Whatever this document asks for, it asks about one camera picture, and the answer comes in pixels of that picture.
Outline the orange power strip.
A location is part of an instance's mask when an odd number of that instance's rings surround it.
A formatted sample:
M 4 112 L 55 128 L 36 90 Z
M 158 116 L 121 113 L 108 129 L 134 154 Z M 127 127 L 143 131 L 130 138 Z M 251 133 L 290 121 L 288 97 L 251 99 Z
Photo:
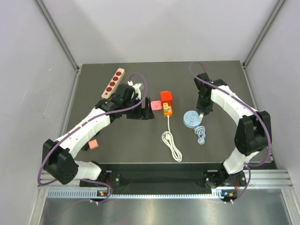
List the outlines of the orange power strip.
M 165 116 L 165 117 L 171 117 L 172 115 L 173 115 L 173 109 L 172 109 L 172 106 L 171 105 L 169 105 L 168 106 L 168 108 L 163 108 L 163 115 Z

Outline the red plug adapter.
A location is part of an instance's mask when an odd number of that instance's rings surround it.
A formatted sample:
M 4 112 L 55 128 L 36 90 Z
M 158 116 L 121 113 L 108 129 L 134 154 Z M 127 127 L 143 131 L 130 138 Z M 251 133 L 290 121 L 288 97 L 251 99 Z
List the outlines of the red plug adapter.
M 172 105 L 173 97 L 170 91 L 162 91 L 160 92 L 160 101 L 161 105 L 167 103 L 169 106 Z

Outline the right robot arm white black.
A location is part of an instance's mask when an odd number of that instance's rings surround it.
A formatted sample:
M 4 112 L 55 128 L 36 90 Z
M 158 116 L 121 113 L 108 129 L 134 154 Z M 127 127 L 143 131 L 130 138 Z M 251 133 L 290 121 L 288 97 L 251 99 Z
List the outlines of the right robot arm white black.
M 207 73 L 194 78 L 198 89 L 196 109 L 199 118 L 209 115 L 213 105 L 220 106 L 235 122 L 235 148 L 216 173 L 205 174 L 206 185 L 216 188 L 233 184 L 250 160 L 271 145 L 270 114 L 244 103 L 221 79 L 211 80 Z

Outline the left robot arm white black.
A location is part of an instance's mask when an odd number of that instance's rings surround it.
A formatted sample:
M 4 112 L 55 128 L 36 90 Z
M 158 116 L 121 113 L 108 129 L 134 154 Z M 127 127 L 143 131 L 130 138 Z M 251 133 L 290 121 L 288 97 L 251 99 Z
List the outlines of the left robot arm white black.
M 100 100 L 91 112 L 73 129 L 56 140 L 48 139 L 43 144 L 42 168 L 61 184 L 74 179 L 88 179 L 96 186 L 106 182 L 106 174 L 96 162 L 76 161 L 78 152 L 100 130 L 125 115 L 128 119 L 151 120 L 154 114 L 150 99 L 142 96 L 142 83 L 120 84 L 108 99 Z

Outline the yellow cube charger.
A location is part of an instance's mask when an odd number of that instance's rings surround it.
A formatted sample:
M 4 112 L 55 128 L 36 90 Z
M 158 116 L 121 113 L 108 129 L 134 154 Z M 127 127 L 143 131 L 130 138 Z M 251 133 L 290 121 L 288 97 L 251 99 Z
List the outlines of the yellow cube charger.
M 171 107 L 169 106 L 169 104 L 167 102 L 163 103 L 163 112 L 164 113 L 168 113 L 170 111 Z

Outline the pink square adapter plug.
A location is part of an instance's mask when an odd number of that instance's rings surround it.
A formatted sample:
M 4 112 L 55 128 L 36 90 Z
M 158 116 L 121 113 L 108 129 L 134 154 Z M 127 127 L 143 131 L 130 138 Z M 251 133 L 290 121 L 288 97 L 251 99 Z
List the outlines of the pink square adapter plug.
M 153 111 L 159 111 L 159 110 L 162 110 L 162 108 L 163 108 L 161 100 L 151 101 L 150 106 Z

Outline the white usb charger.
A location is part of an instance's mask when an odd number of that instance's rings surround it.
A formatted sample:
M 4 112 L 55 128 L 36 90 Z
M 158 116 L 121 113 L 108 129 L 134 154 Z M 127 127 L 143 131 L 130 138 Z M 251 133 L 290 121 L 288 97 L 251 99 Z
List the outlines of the white usb charger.
M 200 121 L 200 122 L 202 122 L 202 120 L 203 120 L 203 117 L 204 117 L 204 113 L 203 113 L 203 112 L 201 112 L 201 113 L 199 114 L 199 121 Z

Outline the blue round power socket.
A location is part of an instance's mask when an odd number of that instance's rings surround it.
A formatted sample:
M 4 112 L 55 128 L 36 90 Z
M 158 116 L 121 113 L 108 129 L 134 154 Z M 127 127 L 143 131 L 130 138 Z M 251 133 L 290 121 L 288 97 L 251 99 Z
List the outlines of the blue round power socket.
M 183 123 L 187 128 L 197 128 L 201 125 L 201 122 L 199 121 L 199 112 L 191 110 L 185 112 L 183 116 Z

